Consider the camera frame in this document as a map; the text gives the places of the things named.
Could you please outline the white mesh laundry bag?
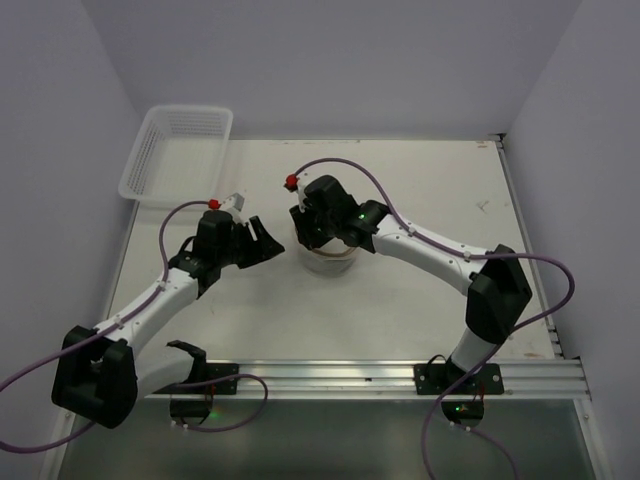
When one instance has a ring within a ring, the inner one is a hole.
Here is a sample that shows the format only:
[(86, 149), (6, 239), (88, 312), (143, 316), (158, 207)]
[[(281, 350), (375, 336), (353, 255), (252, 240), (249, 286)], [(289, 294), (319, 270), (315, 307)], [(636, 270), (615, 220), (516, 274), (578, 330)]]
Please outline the white mesh laundry bag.
[(341, 240), (330, 240), (321, 248), (307, 249), (298, 246), (297, 257), (302, 267), (321, 277), (338, 277), (354, 266), (358, 256), (355, 247), (348, 247)]

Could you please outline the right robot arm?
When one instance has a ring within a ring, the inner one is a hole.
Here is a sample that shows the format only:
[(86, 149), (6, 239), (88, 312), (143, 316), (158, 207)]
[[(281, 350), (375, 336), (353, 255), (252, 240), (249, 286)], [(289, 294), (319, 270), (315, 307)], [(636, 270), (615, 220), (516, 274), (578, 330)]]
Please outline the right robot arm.
[(318, 250), (333, 240), (346, 246), (404, 261), (444, 281), (466, 298), (463, 335), (438, 376), (450, 385), (502, 346), (532, 298), (531, 288), (514, 251), (498, 245), (490, 258), (472, 248), (461, 256), (453, 242), (442, 249), (427, 243), (426, 231), (392, 214), (375, 200), (358, 203), (331, 175), (307, 181), (292, 174), (284, 187), (298, 195), (289, 210), (299, 243)]

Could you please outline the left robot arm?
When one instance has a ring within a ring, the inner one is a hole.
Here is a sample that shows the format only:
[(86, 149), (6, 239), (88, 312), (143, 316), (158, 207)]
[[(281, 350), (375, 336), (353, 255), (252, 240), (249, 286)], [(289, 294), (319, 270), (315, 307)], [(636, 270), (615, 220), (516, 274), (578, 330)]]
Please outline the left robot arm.
[(242, 222), (208, 210), (196, 233), (165, 259), (160, 277), (119, 313), (67, 333), (52, 387), (52, 402), (103, 427), (119, 426), (136, 402), (165, 387), (205, 390), (212, 377), (204, 350), (180, 340), (148, 366), (138, 357), (177, 314), (200, 299), (224, 268), (246, 269), (284, 252), (258, 217)]

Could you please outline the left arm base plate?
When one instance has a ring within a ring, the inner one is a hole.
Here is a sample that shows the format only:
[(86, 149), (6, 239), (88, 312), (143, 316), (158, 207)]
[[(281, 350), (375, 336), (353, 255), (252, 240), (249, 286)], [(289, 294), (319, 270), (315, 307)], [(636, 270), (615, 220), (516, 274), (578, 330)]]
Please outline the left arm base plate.
[(236, 363), (204, 363), (197, 366), (186, 380), (171, 385), (171, 394), (199, 394), (206, 397), (232, 396), (237, 393), (239, 365)]

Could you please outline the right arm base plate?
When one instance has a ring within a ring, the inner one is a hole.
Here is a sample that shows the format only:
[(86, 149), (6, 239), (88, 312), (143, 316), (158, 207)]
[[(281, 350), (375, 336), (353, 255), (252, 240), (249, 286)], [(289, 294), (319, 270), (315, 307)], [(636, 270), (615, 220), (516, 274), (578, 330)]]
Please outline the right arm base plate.
[[(440, 395), (465, 373), (446, 363), (418, 363), (413, 366), (413, 380), (418, 395)], [(502, 395), (505, 387), (498, 364), (489, 363), (466, 378), (453, 391), (455, 395)]]

